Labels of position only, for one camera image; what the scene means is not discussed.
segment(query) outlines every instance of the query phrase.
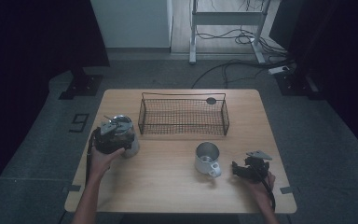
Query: power strip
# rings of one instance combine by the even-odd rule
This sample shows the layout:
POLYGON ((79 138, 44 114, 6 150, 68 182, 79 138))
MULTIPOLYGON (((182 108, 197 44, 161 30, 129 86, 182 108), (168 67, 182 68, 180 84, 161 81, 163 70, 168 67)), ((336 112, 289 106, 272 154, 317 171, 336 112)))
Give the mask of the power strip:
POLYGON ((289 73, 289 71, 290 71, 289 67, 282 66, 282 67, 271 68, 268 70, 268 73, 270 75, 276 75, 280 73, 289 73))

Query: white mug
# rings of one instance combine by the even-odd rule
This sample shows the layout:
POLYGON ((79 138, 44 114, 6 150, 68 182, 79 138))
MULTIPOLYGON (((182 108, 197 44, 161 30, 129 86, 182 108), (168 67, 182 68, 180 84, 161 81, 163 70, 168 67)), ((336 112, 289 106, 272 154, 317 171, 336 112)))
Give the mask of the white mug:
POLYGON ((222 174, 217 159, 219 148, 211 142, 203 142, 196 149, 196 169, 203 173, 218 177, 222 174))

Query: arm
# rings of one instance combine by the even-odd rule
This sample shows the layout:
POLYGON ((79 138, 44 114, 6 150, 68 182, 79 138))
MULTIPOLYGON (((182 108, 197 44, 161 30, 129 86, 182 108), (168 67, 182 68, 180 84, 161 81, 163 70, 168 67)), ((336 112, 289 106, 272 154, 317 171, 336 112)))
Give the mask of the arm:
MULTIPOLYGON (((271 189, 274 188, 275 175, 271 172, 268 172, 268 177, 266 178, 266 182, 269 183, 271 189)), ((269 194, 267 193, 266 188, 263 184, 254 183, 251 180, 245 179, 245 185, 251 191, 255 202, 257 203, 258 208, 260 209, 261 214, 263 215, 264 222, 266 224, 279 224, 278 219, 275 216, 274 210, 272 210, 269 194)))
POLYGON ((121 148, 112 154, 105 155, 96 150, 95 147, 91 149, 91 168, 89 171, 89 182, 83 191, 79 205, 75 211, 72 223, 94 223, 95 214, 97 212, 98 193, 100 189, 101 180, 104 173, 109 169, 110 162, 124 152, 121 148))

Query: wire basket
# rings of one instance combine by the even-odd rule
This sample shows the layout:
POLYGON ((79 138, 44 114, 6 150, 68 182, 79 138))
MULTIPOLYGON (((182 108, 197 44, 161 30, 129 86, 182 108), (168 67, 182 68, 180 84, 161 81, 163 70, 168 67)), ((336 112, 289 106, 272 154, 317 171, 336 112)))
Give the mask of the wire basket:
POLYGON ((207 133, 227 135, 229 120, 225 93, 142 93, 141 134, 207 133))

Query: wooden tabletop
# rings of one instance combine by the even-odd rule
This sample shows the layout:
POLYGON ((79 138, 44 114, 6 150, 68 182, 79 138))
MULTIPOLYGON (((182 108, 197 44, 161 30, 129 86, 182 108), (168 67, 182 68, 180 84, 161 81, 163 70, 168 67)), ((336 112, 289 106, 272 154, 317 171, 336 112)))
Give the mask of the wooden tabletop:
MULTIPOLYGON (((108 90, 104 93, 91 130, 107 121, 104 115, 131 118, 139 139, 136 156, 118 158, 102 180, 98 211, 119 213, 257 213, 258 209, 243 180, 231 172, 231 163, 244 165, 246 152, 262 150, 270 155, 269 170, 276 175, 273 193, 276 213, 294 213, 292 193, 269 121, 256 90, 108 90), (138 117, 142 92, 225 93, 229 116, 226 136, 216 134, 140 134, 138 117), (209 141, 220 149, 221 176, 213 179, 195 169, 195 150, 209 141)), ((87 146, 73 185, 80 191, 68 194, 65 209, 76 210, 85 188, 87 146)))

